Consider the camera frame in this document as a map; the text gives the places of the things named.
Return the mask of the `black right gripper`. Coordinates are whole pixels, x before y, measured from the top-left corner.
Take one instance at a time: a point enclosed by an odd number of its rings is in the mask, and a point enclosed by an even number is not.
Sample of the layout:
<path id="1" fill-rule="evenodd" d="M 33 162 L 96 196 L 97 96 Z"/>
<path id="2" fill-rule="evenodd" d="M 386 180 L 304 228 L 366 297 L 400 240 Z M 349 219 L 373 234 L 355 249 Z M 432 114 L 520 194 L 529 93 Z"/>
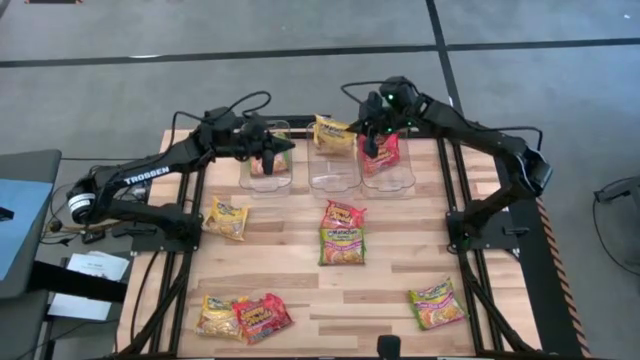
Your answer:
<path id="1" fill-rule="evenodd" d="M 367 98 L 359 106 L 358 120 L 350 124 L 347 131 L 366 134 L 363 152 L 371 159 L 378 156 L 377 134 L 392 134 L 395 131 L 391 111 L 384 106 L 384 99 L 379 93 L 375 91 L 368 93 Z"/>

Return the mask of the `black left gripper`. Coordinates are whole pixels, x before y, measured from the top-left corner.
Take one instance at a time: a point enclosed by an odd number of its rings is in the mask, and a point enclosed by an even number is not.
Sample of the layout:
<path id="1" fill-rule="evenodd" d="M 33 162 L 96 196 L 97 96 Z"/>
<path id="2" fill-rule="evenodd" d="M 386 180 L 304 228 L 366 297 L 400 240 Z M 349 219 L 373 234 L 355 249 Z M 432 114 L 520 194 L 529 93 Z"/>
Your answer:
<path id="1" fill-rule="evenodd" d="M 273 174 L 276 153 L 287 152 L 295 147 L 295 143 L 283 133 L 276 133 L 272 136 L 268 124 L 256 112 L 246 118 L 240 129 L 239 140 L 238 159 L 248 160 L 250 157 L 262 159 L 265 176 Z"/>

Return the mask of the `lime chili shrimp ramen packet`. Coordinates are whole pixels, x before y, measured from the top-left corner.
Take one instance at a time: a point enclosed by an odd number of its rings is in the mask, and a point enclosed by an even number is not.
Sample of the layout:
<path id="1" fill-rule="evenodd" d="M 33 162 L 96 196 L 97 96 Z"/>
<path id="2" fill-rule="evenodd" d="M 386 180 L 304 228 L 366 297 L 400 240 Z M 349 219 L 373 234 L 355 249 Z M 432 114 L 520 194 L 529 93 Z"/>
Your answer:
<path id="1" fill-rule="evenodd" d="M 366 245 L 359 228 L 320 230 L 319 265 L 361 265 L 365 263 Z"/>
<path id="2" fill-rule="evenodd" d="M 466 317 L 467 313 L 456 298 L 450 278 L 421 290 L 409 290 L 408 299 L 418 327 L 430 330 Z"/>
<path id="3" fill-rule="evenodd" d="M 270 176 L 280 175 L 289 170 L 289 151 L 275 154 L 274 171 Z M 262 159 L 250 157 L 248 169 L 251 177 L 265 177 L 262 168 Z"/>

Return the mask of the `orange Maruchan saucy noodles packet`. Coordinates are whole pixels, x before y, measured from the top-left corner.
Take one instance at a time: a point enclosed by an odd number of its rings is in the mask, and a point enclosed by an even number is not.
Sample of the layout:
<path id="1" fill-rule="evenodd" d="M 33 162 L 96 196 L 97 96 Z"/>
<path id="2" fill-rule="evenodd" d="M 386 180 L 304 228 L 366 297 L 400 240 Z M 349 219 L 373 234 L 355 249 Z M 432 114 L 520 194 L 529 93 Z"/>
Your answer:
<path id="1" fill-rule="evenodd" d="M 324 216 L 320 223 L 321 229 L 351 229 L 362 228 L 367 209 L 358 209 L 351 205 L 328 201 Z"/>
<path id="2" fill-rule="evenodd" d="M 256 344 L 291 326 L 294 321 L 284 301 L 267 293 L 258 300 L 247 300 L 232 305 L 243 337 L 250 345 Z"/>
<path id="3" fill-rule="evenodd" d="M 399 136 L 378 135 L 375 140 L 378 155 L 375 158 L 365 153 L 366 137 L 358 136 L 358 153 L 361 159 L 362 173 L 365 177 L 372 177 L 383 170 L 391 168 L 400 162 Z"/>

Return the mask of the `yellow Maruchan chicken ramen packet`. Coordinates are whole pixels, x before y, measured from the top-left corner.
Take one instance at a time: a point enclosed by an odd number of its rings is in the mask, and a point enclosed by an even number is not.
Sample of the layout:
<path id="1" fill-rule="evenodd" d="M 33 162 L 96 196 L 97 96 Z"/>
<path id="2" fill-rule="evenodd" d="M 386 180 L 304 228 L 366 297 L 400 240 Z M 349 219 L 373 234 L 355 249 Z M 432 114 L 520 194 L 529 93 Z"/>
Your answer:
<path id="1" fill-rule="evenodd" d="M 246 302 L 246 296 L 223 300 L 206 295 L 202 302 L 195 333 L 200 336 L 243 340 L 242 330 L 234 312 L 233 305 Z"/>
<path id="2" fill-rule="evenodd" d="M 244 241 L 249 209 L 249 206 L 234 207 L 214 197 L 202 229 L 230 240 Z"/>
<path id="3" fill-rule="evenodd" d="M 313 143 L 320 155 L 346 155 L 353 150 L 355 134 L 349 125 L 330 117 L 315 115 Z"/>

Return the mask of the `clear plastic bin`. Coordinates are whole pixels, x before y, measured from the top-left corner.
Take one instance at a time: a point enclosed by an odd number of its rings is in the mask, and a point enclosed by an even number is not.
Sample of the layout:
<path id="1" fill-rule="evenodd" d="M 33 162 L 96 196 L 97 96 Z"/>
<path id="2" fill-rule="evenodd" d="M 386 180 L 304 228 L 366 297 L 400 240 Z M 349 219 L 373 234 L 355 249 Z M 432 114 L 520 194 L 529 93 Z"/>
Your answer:
<path id="1" fill-rule="evenodd" d="M 265 120 L 269 131 L 282 132 L 291 139 L 288 122 L 277 120 Z M 253 197 L 286 196 L 293 180 L 292 149 L 289 151 L 289 170 L 286 173 L 274 176 L 251 177 L 249 174 L 249 160 L 243 162 L 240 168 L 239 185 L 241 188 L 251 191 Z"/>
<path id="2" fill-rule="evenodd" d="M 367 198 L 403 198 L 407 191 L 415 184 L 409 149 L 407 144 L 407 132 L 395 133 L 399 136 L 400 162 L 380 173 L 365 177 L 362 173 L 361 159 L 358 153 L 358 164 L 362 178 L 362 193 Z"/>
<path id="3" fill-rule="evenodd" d="M 357 147 L 334 151 L 314 142 L 316 123 L 306 127 L 308 184 L 316 198 L 352 197 L 361 185 Z"/>

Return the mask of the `white paper sheet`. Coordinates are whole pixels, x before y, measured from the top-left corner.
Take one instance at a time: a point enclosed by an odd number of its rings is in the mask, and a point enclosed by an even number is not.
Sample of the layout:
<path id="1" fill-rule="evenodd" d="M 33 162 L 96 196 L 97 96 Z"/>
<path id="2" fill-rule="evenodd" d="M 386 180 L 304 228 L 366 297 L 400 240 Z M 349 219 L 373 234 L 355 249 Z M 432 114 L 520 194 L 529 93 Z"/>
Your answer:
<path id="1" fill-rule="evenodd" d="M 111 303 L 79 296 L 55 294 L 48 315 L 86 320 L 103 321 L 107 319 Z"/>
<path id="2" fill-rule="evenodd" d="M 111 281 L 120 281 L 128 266 L 129 261 L 125 258 L 92 251 L 86 254 L 74 253 L 70 257 L 66 268 Z"/>

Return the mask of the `black bar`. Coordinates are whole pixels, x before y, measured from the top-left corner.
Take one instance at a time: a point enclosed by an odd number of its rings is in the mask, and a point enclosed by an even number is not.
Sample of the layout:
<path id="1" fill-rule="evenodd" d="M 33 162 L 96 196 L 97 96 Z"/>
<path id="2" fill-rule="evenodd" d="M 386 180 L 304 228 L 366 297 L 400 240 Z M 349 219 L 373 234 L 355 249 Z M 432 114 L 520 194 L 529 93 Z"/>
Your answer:
<path id="1" fill-rule="evenodd" d="M 126 297 L 127 285 L 57 265 L 35 261 L 28 289 L 46 290 L 56 294 L 122 303 Z"/>

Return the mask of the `grey side desk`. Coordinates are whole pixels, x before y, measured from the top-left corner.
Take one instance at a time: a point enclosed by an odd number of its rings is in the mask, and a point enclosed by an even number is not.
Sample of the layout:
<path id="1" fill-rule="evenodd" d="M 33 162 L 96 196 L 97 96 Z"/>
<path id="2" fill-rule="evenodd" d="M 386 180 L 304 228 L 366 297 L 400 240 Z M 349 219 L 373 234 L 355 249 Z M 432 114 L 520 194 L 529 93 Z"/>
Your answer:
<path id="1" fill-rule="evenodd" d="M 2 300 L 18 297 L 28 289 L 60 160 L 61 151 L 55 149 L 0 155 L 0 178 L 39 181 L 50 185 L 43 204 L 37 208 L 38 212 L 26 239 L 9 267 L 7 275 L 0 280 L 0 299 Z"/>

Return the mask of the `black hazard striped mat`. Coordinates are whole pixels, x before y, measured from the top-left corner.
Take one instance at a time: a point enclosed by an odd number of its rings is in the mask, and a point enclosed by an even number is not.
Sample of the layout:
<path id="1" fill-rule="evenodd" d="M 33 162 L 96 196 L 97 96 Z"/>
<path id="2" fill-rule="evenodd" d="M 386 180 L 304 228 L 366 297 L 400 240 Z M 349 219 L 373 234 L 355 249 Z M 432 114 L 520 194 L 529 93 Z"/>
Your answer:
<path id="1" fill-rule="evenodd" d="M 510 213 L 516 226 L 528 230 L 518 238 L 520 264 L 542 349 L 559 355 L 590 357 L 544 203 L 520 201 L 510 207 Z"/>

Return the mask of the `blue flat item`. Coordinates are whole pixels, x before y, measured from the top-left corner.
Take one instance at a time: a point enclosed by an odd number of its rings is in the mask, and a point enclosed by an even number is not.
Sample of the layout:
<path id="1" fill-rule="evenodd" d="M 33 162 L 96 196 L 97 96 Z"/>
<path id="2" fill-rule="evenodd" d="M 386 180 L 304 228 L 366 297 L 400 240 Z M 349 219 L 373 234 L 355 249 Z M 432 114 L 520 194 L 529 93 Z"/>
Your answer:
<path id="1" fill-rule="evenodd" d="M 14 213 L 11 220 L 0 221 L 0 281 L 7 276 L 51 189 L 48 182 L 0 179 L 0 207 Z"/>

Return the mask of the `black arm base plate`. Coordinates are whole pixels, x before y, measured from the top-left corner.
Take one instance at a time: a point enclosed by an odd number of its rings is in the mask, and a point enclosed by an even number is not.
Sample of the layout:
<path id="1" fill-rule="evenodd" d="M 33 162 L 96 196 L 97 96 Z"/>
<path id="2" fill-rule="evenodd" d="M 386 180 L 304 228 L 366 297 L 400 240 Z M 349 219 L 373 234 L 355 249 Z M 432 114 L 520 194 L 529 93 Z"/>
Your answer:
<path id="1" fill-rule="evenodd" d="M 199 248 L 202 229 L 199 225 L 166 231 L 160 227 L 134 222 L 127 226 L 134 252 L 190 252 Z"/>
<path id="2" fill-rule="evenodd" d="M 446 214 L 450 244 L 456 252 L 485 249 L 514 249 L 518 246 L 511 214 L 500 211 L 494 214 L 479 230 L 469 233 L 463 227 L 463 212 Z"/>

